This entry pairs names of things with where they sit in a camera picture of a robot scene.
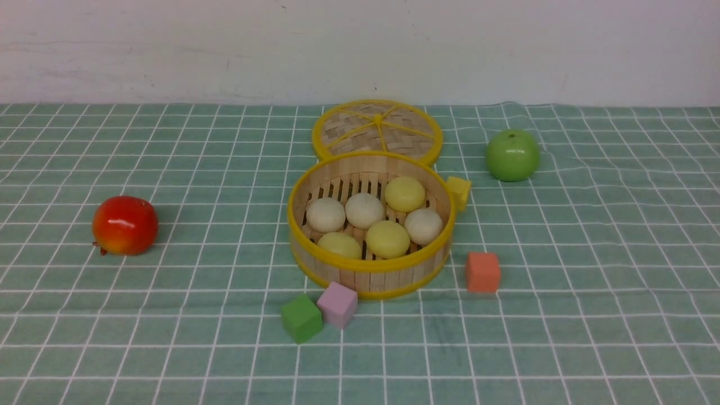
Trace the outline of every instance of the steamer basket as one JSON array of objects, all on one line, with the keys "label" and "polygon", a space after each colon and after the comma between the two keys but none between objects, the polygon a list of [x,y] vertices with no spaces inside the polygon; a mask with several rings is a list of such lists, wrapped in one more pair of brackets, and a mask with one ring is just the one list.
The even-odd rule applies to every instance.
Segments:
[{"label": "steamer basket", "polygon": [[[406,214],[387,207],[383,195],[385,185],[398,176],[414,177],[425,187],[426,207],[433,208],[444,222],[438,238],[427,246],[411,244],[403,257],[380,259],[368,252],[366,231],[346,221],[341,232],[360,243],[363,259],[347,259],[315,244],[322,234],[308,226],[305,212],[321,197],[337,198],[344,204],[357,192],[369,192],[382,201],[387,219],[403,224]],[[300,269],[323,288],[335,281],[355,290],[361,299],[394,298],[417,290],[442,270],[452,245],[456,212],[445,181],[426,165],[397,153],[345,153],[316,164],[293,187],[287,207],[290,247]]]}]

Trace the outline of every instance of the toy fruit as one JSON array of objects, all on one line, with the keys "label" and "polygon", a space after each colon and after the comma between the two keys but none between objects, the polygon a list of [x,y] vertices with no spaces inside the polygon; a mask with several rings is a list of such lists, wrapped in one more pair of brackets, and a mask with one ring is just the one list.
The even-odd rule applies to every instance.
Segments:
[{"label": "toy fruit", "polygon": [[149,249],[158,235],[158,216],[142,198],[118,195],[105,200],[92,221],[94,246],[100,254],[135,256]]},{"label": "toy fruit", "polygon": [[540,148],[535,138],[523,130],[504,130],[493,136],[485,151],[490,174],[501,182],[520,182],[538,168]]}]

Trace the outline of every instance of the steamer lid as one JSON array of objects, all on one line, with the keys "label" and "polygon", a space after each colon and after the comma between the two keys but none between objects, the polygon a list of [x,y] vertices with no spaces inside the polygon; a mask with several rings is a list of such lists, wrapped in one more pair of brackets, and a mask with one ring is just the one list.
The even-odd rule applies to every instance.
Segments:
[{"label": "steamer lid", "polygon": [[440,156],[442,129],[417,107],[389,100],[340,104],[321,115],[312,146],[322,161],[354,151],[386,151],[432,166]]}]

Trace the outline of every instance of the orange block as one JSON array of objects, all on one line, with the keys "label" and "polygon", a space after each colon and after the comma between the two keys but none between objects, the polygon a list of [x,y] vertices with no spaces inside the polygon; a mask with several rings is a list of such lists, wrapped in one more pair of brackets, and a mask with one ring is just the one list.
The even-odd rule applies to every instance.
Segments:
[{"label": "orange block", "polygon": [[494,253],[470,252],[465,263],[465,283],[471,293],[494,293],[500,286],[500,262]]}]

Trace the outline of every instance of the block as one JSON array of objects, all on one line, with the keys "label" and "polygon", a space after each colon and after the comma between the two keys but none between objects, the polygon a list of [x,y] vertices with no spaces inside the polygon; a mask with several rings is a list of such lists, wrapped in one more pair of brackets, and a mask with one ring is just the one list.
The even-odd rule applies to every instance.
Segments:
[{"label": "block", "polygon": [[453,198],[457,203],[457,210],[461,212],[465,211],[472,183],[459,177],[449,176],[448,181],[445,184],[447,184],[450,189],[450,193],[453,195]]},{"label": "block", "polygon": [[494,293],[500,287],[500,262],[494,253],[470,252],[465,263],[465,283],[471,293]]},{"label": "block", "polygon": [[323,330],[323,313],[305,294],[280,309],[282,326],[295,343],[304,343]]},{"label": "block", "polygon": [[318,300],[323,320],[344,329],[358,308],[358,293],[337,282],[331,282]]}]

